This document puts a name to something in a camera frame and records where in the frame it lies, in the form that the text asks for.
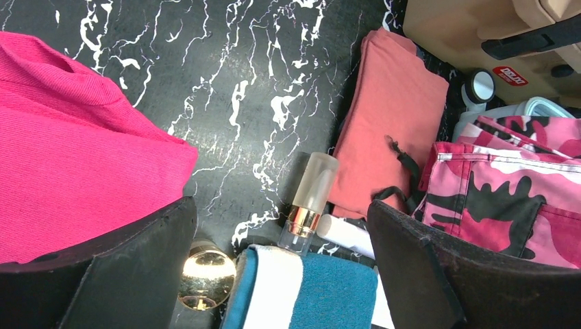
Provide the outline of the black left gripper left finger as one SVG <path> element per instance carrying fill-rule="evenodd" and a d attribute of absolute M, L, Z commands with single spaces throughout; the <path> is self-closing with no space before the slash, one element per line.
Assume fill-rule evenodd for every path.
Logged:
<path fill-rule="evenodd" d="M 168 328 L 197 225 L 183 197 L 127 226 L 1 265 L 2 328 Z"/>

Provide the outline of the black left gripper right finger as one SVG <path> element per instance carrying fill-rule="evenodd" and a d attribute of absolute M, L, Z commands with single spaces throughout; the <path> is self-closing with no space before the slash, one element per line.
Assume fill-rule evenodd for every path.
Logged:
<path fill-rule="evenodd" d="M 381 202 L 367 212 L 396 328 L 579 328 L 580 271 L 492 252 Z"/>

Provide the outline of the pink camouflage pants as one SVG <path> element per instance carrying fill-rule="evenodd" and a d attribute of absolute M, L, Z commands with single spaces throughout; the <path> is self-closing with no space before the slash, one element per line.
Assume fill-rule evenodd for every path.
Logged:
<path fill-rule="evenodd" d="M 545 265 L 580 267 L 580 120 L 479 116 L 454 142 L 436 142 L 420 167 L 396 142 L 411 174 L 391 186 L 423 224 L 484 249 Z"/>

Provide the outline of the magenta shorts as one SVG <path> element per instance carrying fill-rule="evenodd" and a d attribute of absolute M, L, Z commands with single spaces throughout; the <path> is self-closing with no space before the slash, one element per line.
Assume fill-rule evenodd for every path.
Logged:
<path fill-rule="evenodd" d="M 27 263 L 182 196 L 197 149 L 39 38 L 1 33 L 1 262 Z"/>

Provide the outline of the rust red cloth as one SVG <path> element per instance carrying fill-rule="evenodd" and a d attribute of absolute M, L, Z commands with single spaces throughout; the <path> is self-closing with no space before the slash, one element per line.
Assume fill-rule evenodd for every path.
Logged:
<path fill-rule="evenodd" d="M 333 153 L 340 162 L 329 196 L 335 217 L 366 218 L 374 196 L 393 186 L 403 196 L 393 193 L 384 202 L 405 211 L 414 185 L 398 156 L 425 166 L 448 88 L 426 69 L 413 41 L 384 28 L 364 37 L 354 97 Z"/>

